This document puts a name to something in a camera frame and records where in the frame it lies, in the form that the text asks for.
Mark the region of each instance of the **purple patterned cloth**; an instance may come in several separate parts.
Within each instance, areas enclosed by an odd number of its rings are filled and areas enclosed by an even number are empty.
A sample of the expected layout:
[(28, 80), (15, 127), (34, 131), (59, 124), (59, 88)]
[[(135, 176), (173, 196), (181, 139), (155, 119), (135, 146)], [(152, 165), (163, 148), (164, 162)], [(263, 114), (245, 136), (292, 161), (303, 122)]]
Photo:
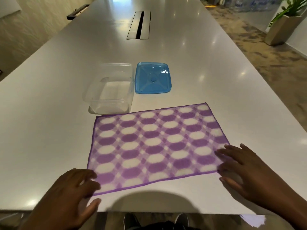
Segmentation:
[(95, 195), (216, 172), (228, 143), (206, 103), (97, 116), (87, 168)]

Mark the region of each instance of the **purple cloth border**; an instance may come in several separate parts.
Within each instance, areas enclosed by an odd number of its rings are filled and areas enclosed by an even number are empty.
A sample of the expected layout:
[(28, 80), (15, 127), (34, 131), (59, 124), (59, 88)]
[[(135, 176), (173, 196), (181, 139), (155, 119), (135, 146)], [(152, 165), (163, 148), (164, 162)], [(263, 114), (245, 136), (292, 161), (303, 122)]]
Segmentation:
[[(154, 109), (154, 110), (163, 110), (163, 109), (169, 109), (169, 108), (175, 108), (175, 107), (186, 107), (186, 106), (200, 105), (200, 104), (206, 104), (206, 105), (209, 107), (209, 110), (210, 110), (211, 114), (213, 115), (210, 106), (209, 106), (206, 102), (204, 102), (204, 103), (198, 103), (198, 104), (190, 104), (190, 105), (185, 105), (185, 106), (167, 107), (167, 108)], [(143, 111), (137, 111), (137, 112), (132, 112), (132, 113), (145, 112), (145, 111), (153, 111), (153, 110), (143, 110)], [(87, 160), (87, 166), (86, 166), (87, 169), (88, 169), (88, 165), (89, 165), (89, 163), (90, 163), (90, 157), (91, 157), (91, 153), (92, 153), (92, 149), (93, 149), (94, 133), (95, 133), (95, 127), (96, 127), (97, 120), (98, 120), (100, 117), (105, 117), (105, 116), (117, 116), (117, 115), (123, 115), (123, 114), (100, 115), (100, 116), (96, 116), (96, 119), (95, 119), (95, 122), (94, 122), (94, 128), (93, 128), (91, 150), (90, 150), (90, 153), (89, 153), (89, 155), (88, 155), (88, 160)], [(230, 143), (229, 143), (229, 140), (227, 139), (227, 136), (224, 134), (224, 131), (223, 131), (223, 129), (221, 128), (219, 122), (217, 121), (217, 119), (215, 118), (214, 115), (213, 115), (213, 117), (214, 117), (215, 121), (217, 122), (217, 124), (219, 125), (219, 128), (221, 129), (223, 135), (226, 137), (226, 140), (227, 140), (228, 144), (230, 144)], [(147, 183), (144, 183), (144, 184), (139, 184), (139, 185), (133, 185), (133, 186), (129, 186), (129, 187), (123, 187), (123, 188), (113, 189), (113, 190), (109, 190), (109, 191), (105, 191), (105, 192), (100, 192), (100, 193), (94, 193), (93, 196), (101, 195), (101, 194), (107, 194), (107, 193), (113, 193), (113, 192), (117, 192), (117, 191), (121, 191), (121, 190), (125, 190), (125, 189), (132, 189), (132, 188), (136, 188), (136, 187), (140, 187), (140, 186), (149, 185), (149, 184), (152, 184), (152, 183), (155, 183), (155, 182), (162, 182), (162, 181), (168, 181), (168, 180), (175, 180), (175, 179), (179, 179), (179, 178), (186, 178), (186, 177), (197, 176), (197, 175), (202, 175), (202, 174), (212, 174), (212, 173), (216, 173), (216, 172), (217, 172), (217, 170), (213, 170), (213, 171), (207, 171), (207, 172), (202, 172), (202, 173), (197, 173), (197, 174), (187, 174), (187, 175), (183, 175), (183, 176), (179, 176), (179, 177), (175, 177), (175, 178), (164, 178), (164, 179), (156, 180), (156, 181), (153, 181), (153, 182), (147, 182)]]

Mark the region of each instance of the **clear plastic container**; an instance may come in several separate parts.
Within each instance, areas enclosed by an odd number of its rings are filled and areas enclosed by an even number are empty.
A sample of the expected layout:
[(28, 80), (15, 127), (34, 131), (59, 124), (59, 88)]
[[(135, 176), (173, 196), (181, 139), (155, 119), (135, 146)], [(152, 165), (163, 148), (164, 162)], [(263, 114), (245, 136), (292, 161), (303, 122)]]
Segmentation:
[(131, 64), (103, 64), (83, 94), (96, 114), (129, 113), (134, 94)]

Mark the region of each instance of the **left hand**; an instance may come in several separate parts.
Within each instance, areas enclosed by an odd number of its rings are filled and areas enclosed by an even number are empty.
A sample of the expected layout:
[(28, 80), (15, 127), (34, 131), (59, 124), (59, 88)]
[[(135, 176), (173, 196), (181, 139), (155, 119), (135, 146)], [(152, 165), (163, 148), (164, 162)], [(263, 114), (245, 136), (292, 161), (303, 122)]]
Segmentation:
[(60, 176), (33, 209), (21, 230), (69, 230), (80, 228), (97, 210), (97, 198), (79, 213), (79, 202), (100, 189), (98, 182), (90, 180), (97, 175), (93, 170), (72, 169)]

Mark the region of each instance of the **bundle of water bottles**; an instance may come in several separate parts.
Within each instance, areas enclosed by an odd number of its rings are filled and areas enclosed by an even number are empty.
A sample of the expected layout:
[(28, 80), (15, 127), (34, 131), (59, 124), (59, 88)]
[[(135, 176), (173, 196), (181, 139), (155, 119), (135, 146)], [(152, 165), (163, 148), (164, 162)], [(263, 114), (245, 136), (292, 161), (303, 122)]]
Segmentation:
[(235, 12), (270, 11), (282, 0), (225, 0), (225, 6)]

